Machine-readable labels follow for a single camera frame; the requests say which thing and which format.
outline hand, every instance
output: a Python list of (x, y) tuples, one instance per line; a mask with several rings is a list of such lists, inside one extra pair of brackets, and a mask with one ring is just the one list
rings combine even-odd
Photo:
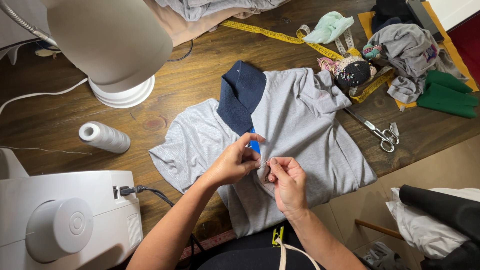
[(204, 178), (216, 186), (234, 184), (251, 170), (260, 168), (260, 154), (246, 147), (251, 140), (263, 142), (265, 138), (256, 133), (243, 134), (240, 139), (223, 150), (204, 173)]
[(292, 157), (271, 158), (268, 179), (275, 184), (275, 201), (289, 221), (294, 221), (308, 211), (305, 182), (307, 175)]

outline yellow measuring tape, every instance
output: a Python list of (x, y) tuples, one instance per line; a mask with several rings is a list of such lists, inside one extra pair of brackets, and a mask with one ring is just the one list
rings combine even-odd
[[(305, 35), (302, 33), (302, 30), (305, 31), (307, 33), (307, 35), (310, 33), (310, 28), (306, 25), (300, 26), (300, 28), (297, 30), (297, 37), (291, 37), (291, 36), (288, 36), (288, 35), (285, 35), (285, 34), (282, 34), (282, 33), (277, 33), (277, 32), (273, 32), (273, 31), (270, 31), (270, 30), (267, 30), (267, 29), (264, 29), (264, 28), (260, 28), (258, 26), (246, 25), (246, 24), (242, 24), (242, 23), (229, 21), (229, 20), (224, 20), (223, 22), (220, 23), (220, 25), (228, 26), (228, 27), (232, 27), (232, 28), (235, 28), (235, 29), (248, 31), (248, 32), (252, 32), (252, 33), (260, 33), (260, 34), (263, 34), (267, 37), (275, 38), (275, 39), (282, 40), (282, 41), (289, 42), (289, 43), (294, 43), (294, 44), (306, 43), (308, 46), (317, 50), (317, 52), (323, 54), (324, 56), (326, 56), (326, 57), (328, 57), (328, 58), (330, 58), (334, 61), (342, 60), (342, 59), (345, 58), (342, 55), (340, 55), (340, 54), (338, 54), (338, 53), (336, 53), (336, 52), (334, 52), (330, 49), (327, 49), (320, 44), (305, 42), (305, 40), (303, 40)], [(361, 57), (360, 52), (355, 48), (349, 48), (347, 50), (347, 53), (350, 53), (353, 56), (360, 56)], [(390, 78), (390, 76), (393, 74), (394, 71), (395, 71), (395, 69), (390, 68), (385, 73), (379, 74), (377, 79), (375, 79), (375, 81), (373, 83), (371, 83), (368, 87), (366, 87), (363, 90), (363, 92), (360, 96), (353, 97), (350, 94), (350, 98), (352, 99), (352, 102), (353, 103), (363, 102), (369, 94), (371, 94), (381, 84), (383, 84), (385, 81), (387, 81), (387, 79)]]

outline person's left hand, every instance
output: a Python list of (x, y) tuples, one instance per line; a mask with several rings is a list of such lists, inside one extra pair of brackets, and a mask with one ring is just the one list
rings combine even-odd
[(265, 138), (256, 133), (243, 134), (223, 150), (203, 177), (216, 186), (234, 184), (251, 170), (260, 168), (260, 154), (246, 147), (251, 140), (264, 142)]

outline lamp base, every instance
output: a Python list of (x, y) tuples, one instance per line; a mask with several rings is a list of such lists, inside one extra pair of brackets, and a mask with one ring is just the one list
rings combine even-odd
[(138, 105), (150, 95), (155, 84), (155, 75), (133, 88), (118, 93), (102, 91), (92, 82), (90, 77), (88, 77), (88, 83), (100, 102), (110, 107), (122, 109)]

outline wooden table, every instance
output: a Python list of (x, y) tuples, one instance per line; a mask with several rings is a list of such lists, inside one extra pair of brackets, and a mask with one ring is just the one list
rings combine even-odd
[[(369, 11), (373, 5), (374, 0), (293, 0), (261, 15), (234, 20), (294, 36), (301, 24), (313, 29), (322, 15), (339, 11), (354, 17), (355, 24), (351, 27), (354, 42), (362, 48), (367, 39), (357, 14)], [(185, 43), (174, 48), (171, 58), (181, 57), (189, 46), (190, 43)], [(334, 43), (326, 47), (336, 50)], [(289, 44), (219, 26), (194, 41), (190, 56), (167, 62), (156, 73), (152, 94), (133, 108), (103, 105), (88, 84), (65, 95), (39, 96), (8, 104), (0, 115), (0, 146), (90, 152), (92, 155), (14, 150), (30, 175), (129, 170), (135, 184), (157, 188), (176, 202), (181, 194), (162, 178), (148, 155), (149, 149), (164, 142), (175, 116), (207, 98), (219, 98), (220, 76), (238, 59), (262, 71), (311, 67), (318, 72), (317, 57), (321, 55), (306, 44)], [(62, 54), (56, 60), (42, 58), (34, 55), (32, 46), (22, 46), (15, 66), (10, 65), (7, 57), (0, 61), (0, 103), (27, 93), (67, 89), (85, 77)], [(343, 110), (336, 116), (379, 177), (480, 134), (480, 118), (469, 120), (418, 107), (400, 112), (386, 91), (385, 84), (353, 108), (378, 128), (397, 123), (401, 136), (394, 153), (381, 151), (379, 140)], [(83, 144), (78, 129), (87, 121), (99, 121), (127, 133), (132, 140), (130, 149), (117, 155)], [(145, 235), (170, 206), (151, 193), (138, 197)], [(230, 229), (228, 211), (215, 194), (193, 233), (202, 241)]]

